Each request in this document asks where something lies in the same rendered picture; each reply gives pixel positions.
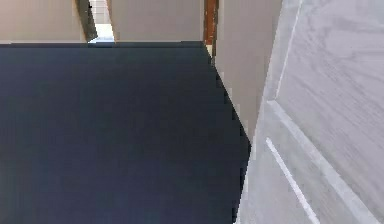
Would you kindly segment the pale grey panelled room door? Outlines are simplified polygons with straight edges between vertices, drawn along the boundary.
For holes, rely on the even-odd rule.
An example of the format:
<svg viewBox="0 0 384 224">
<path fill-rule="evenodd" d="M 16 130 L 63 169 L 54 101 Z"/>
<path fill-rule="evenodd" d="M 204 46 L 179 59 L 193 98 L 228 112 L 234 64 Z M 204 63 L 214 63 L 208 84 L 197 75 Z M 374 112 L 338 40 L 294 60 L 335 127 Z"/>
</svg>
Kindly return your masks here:
<svg viewBox="0 0 384 224">
<path fill-rule="evenodd" d="M 235 224 L 384 224 L 384 0 L 283 0 Z"/>
</svg>

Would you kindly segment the brown wooden room door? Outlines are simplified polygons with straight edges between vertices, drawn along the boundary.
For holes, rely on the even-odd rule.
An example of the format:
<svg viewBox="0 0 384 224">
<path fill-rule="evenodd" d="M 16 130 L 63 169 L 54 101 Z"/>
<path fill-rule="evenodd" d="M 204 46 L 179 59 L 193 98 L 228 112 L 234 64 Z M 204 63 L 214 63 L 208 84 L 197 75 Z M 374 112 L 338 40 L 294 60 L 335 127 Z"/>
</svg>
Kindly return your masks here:
<svg viewBox="0 0 384 224">
<path fill-rule="evenodd" d="M 204 0 L 203 40 L 211 58 L 216 56 L 219 0 Z"/>
</svg>

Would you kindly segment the dark grey room door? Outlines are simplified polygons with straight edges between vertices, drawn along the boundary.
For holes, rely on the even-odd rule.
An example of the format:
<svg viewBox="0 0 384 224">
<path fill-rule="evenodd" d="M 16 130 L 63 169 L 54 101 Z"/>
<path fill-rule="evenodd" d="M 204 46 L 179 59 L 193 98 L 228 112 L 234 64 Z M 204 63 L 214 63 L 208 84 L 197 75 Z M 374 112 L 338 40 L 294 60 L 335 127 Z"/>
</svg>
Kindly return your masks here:
<svg viewBox="0 0 384 224">
<path fill-rule="evenodd" d="M 75 0 L 81 26 L 87 42 L 98 37 L 90 0 Z"/>
</svg>

